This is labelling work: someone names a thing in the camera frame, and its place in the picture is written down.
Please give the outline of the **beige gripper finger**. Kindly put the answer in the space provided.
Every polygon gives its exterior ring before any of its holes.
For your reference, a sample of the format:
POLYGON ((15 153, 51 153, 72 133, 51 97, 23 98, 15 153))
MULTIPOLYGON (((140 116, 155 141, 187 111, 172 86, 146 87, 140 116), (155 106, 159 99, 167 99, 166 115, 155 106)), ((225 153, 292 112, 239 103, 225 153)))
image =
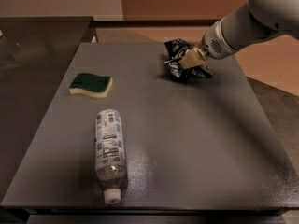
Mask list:
POLYGON ((206 59, 199 47, 190 49, 180 60, 179 64, 183 69, 190 69, 196 66, 204 65, 206 59))

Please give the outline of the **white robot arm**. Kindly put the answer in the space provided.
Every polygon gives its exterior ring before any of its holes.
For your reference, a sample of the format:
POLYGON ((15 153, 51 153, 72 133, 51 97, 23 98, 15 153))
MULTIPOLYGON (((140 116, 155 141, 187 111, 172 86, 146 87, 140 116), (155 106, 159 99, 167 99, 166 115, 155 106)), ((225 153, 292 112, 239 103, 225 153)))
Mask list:
POLYGON ((224 59, 281 35, 299 38, 299 0, 248 0, 215 22, 179 64, 183 69, 204 65, 208 58, 224 59))

